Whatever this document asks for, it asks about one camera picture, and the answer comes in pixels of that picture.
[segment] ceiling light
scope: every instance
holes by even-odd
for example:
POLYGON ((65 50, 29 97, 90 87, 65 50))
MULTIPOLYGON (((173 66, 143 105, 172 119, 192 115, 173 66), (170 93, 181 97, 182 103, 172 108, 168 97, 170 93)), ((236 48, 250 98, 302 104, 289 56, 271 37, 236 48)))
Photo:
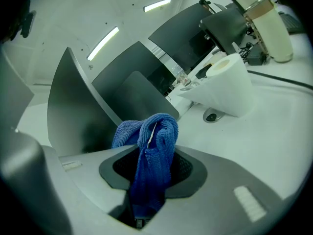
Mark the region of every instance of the ceiling light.
POLYGON ((151 4, 151 5, 148 5, 148 6, 143 7, 143 11, 144 11, 144 12, 147 12, 147 11, 149 11, 149 10, 155 9, 155 8, 157 8, 157 7, 160 7, 160 6, 162 6, 162 5, 168 4, 168 3, 170 3, 170 2, 171 2, 171 0, 163 0, 163 1, 161 1, 161 2, 156 2, 156 3, 154 3, 154 4, 151 4))
POLYGON ((115 27, 113 30, 111 30, 109 32, 108 35, 106 35, 100 43, 98 43, 98 45, 92 50, 92 52, 89 54, 89 56, 87 57, 87 59, 89 61, 91 61, 95 55, 99 52, 99 50, 101 50, 101 48, 117 33, 119 32, 118 27, 115 27))

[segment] clear plastic bottle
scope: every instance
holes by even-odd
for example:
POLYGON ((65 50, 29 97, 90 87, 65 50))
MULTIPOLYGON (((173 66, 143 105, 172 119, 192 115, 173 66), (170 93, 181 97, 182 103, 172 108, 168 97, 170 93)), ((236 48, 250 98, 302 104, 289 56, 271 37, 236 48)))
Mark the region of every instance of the clear plastic bottle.
POLYGON ((182 83, 183 86, 189 85, 191 83, 190 78, 179 65, 172 67, 172 74, 175 76, 177 81, 182 83))

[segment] white table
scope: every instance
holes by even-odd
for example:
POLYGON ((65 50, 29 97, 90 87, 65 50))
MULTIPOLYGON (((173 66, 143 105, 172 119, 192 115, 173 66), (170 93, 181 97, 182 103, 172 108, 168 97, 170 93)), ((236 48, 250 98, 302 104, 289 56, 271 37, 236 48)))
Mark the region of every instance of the white table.
MULTIPOLYGON (((291 36, 293 59, 284 64, 270 60, 248 70, 313 84, 313 52, 305 34, 291 36)), ((203 68, 209 54, 190 74, 203 68)), ((250 74, 256 105, 244 117, 229 115, 216 123, 202 116, 208 108, 190 108, 181 85, 170 94, 180 113, 178 145, 230 159, 268 184, 282 198, 297 191, 313 160, 313 92, 288 83, 250 74)))

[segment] black keyboard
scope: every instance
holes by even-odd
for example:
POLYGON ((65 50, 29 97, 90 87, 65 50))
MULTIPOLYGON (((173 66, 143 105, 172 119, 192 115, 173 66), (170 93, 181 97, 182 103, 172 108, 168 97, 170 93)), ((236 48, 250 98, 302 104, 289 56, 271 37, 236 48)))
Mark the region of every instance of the black keyboard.
POLYGON ((291 34, 297 34, 297 33, 305 33, 305 30, 302 26, 302 24, 295 18, 293 18, 289 14, 285 14, 280 12, 279 13, 281 19, 283 20, 288 33, 291 34))

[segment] blue cloth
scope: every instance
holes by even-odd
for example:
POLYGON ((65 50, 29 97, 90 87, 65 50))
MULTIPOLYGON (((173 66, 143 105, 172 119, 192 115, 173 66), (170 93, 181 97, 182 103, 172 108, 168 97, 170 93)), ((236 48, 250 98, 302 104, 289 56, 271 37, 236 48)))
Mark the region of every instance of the blue cloth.
POLYGON ((117 128, 112 148, 137 143, 140 150, 130 191, 134 212, 136 206, 158 211, 164 204, 165 190, 171 185, 170 167, 177 137, 176 120, 165 113, 143 121, 125 121, 117 128), (155 123, 154 135, 147 148, 155 123))

